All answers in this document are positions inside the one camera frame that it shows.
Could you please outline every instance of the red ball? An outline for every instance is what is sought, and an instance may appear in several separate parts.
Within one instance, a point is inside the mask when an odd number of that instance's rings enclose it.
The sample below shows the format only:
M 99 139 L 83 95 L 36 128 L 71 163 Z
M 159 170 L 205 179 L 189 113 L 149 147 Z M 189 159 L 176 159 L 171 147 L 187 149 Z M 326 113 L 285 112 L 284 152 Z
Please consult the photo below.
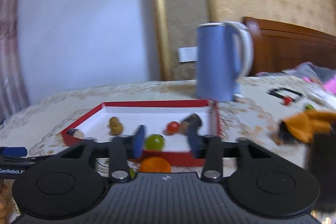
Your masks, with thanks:
M 181 127 L 180 123 L 170 122 L 167 125 L 167 134 L 168 135 L 173 135 L 173 134 L 177 133 L 180 130 L 180 127 Z
M 293 101 L 293 98 L 289 97 L 289 96 L 286 96 L 284 99 L 283 99 L 283 104 L 285 106 L 289 105 L 291 102 Z

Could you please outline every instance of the wooden bed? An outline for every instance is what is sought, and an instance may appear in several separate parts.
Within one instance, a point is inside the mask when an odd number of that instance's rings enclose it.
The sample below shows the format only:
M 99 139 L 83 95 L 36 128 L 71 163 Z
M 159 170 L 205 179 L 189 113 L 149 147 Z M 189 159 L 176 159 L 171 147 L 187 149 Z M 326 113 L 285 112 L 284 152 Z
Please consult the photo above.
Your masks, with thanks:
M 244 17 L 254 42 L 250 75 L 280 72 L 310 61 L 336 69 L 336 37 L 288 23 Z

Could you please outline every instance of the toy duck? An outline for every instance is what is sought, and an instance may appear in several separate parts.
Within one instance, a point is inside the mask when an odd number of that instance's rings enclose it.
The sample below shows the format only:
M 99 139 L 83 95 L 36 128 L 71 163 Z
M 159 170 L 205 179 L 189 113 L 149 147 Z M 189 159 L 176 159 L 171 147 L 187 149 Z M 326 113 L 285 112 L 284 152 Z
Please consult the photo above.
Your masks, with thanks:
M 110 119 L 110 128 L 110 134 L 113 136 L 120 135 L 124 130 L 124 126 L 122 125 L 122 123 L 119 122 L 119 119 L 117 117 L 112 117 Z

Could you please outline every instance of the curtain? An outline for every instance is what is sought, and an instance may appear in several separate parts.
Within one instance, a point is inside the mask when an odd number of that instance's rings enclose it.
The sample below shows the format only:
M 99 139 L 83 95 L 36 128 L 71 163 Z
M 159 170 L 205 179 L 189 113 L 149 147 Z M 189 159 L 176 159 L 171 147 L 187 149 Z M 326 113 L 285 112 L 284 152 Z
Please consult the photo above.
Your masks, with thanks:
M 16 34 L 17 0 L 0 0 L 0 119 L 29 105 Z

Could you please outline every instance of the patterned tablecloth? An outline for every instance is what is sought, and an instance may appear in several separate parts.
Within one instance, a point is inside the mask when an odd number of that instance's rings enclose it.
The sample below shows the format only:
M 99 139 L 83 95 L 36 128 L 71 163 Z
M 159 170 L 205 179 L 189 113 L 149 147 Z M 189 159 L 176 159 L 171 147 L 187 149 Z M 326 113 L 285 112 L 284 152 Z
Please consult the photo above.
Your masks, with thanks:
M 195 84 L 195 80 L 146 82 L 61 92 L 11 117 L 0 130 L 1 146 L 24 146 L 29 151 L 28 156 L 58 153 L 66 148 L 59 132 L 101 102 L 196 99 Z M 310 84 L 294 76 L 243 78 L 243 98 L 219 104 L 221 137 L 225 141 L 235 141 L 238 137 L 248 138 L 304 168 L 308 147 L 304 144 L 277 146 L 274 137 L 278 122 L 300 112 L 307 103 L 313 104 L 317 109 L 326 107 L 307 98 L 291 106 L 284 106 L 280 99 L 267 94 L 269 89 L 278 87 L 305 94 Z M 137 164 L 131 162 L 130 166 L 135 170 L 138 168 Z M 107 167 L 107 160 L 98 161 L 98 171 L 103 175 L 106 175 Z M 223 170 L 224 176 L 231 175 L 236 170 L 235 160 L 223 159 Z M 173 167 L 173 171 L 196 171 L 200 174 L 201 168 Z M 15 208 L 11 220 L 18 214 L 19 211 Z M 325 217 L 318 214 L 321 221 Z

